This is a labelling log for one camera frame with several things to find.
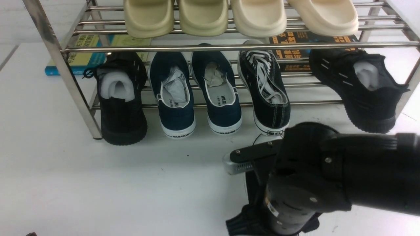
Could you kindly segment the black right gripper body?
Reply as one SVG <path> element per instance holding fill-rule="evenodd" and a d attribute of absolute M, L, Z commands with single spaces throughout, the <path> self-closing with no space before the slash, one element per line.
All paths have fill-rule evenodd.
<path fill-rule="evenodd" d="M 320 142 L 282 140 L 275 163 L 248 171 L 253 200 L 226 221 L 230 236 L 297 236 L 316 230 L 321 214 L 351 210 L 340 184 L 322 174 Z"/>

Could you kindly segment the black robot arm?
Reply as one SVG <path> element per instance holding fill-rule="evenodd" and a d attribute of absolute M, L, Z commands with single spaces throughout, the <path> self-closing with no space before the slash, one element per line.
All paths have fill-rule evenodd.
<path fill-rule="evenodd" d="M 315 122 L 223 160 L 246 174 L 248 204 L 226 221 L 230 236 L 298 236 L 324 213 L 353 205 L 419 215 L 419 135 L 344 134 Z"/>

